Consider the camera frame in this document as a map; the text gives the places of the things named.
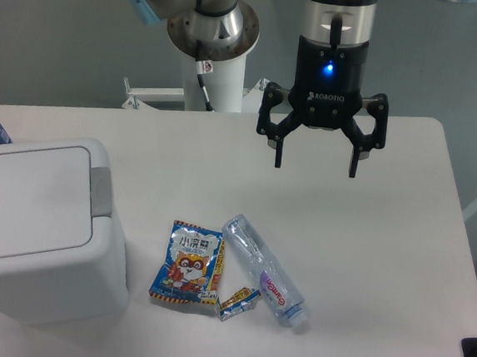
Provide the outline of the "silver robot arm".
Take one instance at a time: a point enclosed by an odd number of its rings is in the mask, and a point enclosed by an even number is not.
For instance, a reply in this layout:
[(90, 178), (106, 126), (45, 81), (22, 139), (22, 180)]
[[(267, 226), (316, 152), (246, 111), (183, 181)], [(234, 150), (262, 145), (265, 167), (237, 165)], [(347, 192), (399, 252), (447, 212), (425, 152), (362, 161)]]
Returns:
[[(145, 24), (166, 24), (181, 53), (188, 111), (244, 110), (246, 57), (260, 36), (245, 0), (129, 0)], [(304, 0), (296, 75), (291, 88), (266, 84), (257, 132), (277, 155), (299, 126), (339, 130), (351, 142), (349, 176), (371, 150), (385, 146), (388, 97), (361, 94), (378, 0)]]

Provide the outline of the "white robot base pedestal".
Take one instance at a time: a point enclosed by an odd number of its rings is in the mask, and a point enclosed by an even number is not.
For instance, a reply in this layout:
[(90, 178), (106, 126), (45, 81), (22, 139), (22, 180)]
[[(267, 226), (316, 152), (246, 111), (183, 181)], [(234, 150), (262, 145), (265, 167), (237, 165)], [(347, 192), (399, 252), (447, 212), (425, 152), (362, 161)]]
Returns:
[(246, 56), (251, 47), (211, 47), (200, 41), (179, 43), (185, 109), (241, 112)]

